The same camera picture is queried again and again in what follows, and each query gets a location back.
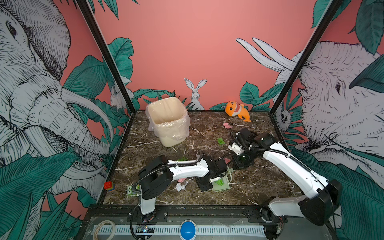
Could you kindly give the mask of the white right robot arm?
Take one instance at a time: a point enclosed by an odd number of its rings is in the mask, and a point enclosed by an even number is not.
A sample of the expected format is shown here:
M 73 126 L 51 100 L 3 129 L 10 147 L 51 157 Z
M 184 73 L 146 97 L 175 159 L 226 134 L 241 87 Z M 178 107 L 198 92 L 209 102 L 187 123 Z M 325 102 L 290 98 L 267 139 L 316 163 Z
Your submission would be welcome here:
M 287 151 L 268 133 L 256 135 L 247 128 L 231 132 L 229 149 L 236 153 L 234 167 L 245 169 L 262 157 L 278 167 L 303 192 L 300 197 L 273 197 L 263 211 L 267 215 L 305 218 L 323 226 L 340 206 L 342 184 L 316 173 Z

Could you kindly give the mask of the long green paper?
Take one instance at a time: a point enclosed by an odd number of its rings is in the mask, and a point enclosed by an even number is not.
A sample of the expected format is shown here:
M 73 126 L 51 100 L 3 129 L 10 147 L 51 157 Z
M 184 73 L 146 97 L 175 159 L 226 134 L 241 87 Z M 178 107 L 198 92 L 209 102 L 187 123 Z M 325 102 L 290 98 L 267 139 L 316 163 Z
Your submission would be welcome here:
M 218 184 L 219 186 L 222 186 L 224 184 L 224 181 L 222 179 L 216 181 L 216 184 Z

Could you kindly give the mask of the beige bin with plastic liner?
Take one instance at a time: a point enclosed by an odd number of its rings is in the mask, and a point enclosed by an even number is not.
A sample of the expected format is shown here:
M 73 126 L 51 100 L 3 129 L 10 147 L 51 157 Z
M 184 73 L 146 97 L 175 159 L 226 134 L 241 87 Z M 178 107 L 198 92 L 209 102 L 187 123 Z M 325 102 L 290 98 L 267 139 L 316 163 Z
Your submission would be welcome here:
M 164 147 L 183 142 L 190 134 L 190 117 L 185 105 L 176 97 L 150 103 L 146 107 L 149 131 L 160 139 Z

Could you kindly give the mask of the green plastic dustpan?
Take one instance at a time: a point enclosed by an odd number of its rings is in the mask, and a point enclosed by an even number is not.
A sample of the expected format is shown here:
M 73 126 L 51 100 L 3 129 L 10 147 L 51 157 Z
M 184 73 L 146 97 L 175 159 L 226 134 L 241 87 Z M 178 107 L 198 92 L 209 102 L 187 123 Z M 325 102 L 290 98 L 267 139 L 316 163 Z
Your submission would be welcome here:
M 212 190 L 214 192 L 222 192 L 222 191 L 229 190 L 231 188 L 230 183 L 233 180 L 233 176 L 232 176 L 233 172 L 234 170 L 230 168 L 227 170 L 226 175 L 224 177 L 220 178 L 215 182 L 212 182 L 212 185 L 213 185 Z

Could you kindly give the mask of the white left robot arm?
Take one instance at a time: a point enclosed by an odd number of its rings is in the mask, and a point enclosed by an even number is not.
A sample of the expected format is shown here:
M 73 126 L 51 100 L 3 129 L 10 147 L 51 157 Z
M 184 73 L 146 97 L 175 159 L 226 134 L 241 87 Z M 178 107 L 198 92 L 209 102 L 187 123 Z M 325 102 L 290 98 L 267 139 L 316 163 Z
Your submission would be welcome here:
M 142 168 L 139 179 L 132 185 L 132 192 L 139 195 L 139 207 L 143 216 L 155 212 L 156 198 L 172 182 L 184 178 L 195 178 L 202 192 L 213 188 L 213 182 L 226 175 L 225 158 L 212 160 L 202 155 L 192 161 L 171 161 L 166 156 L 159 156 Z

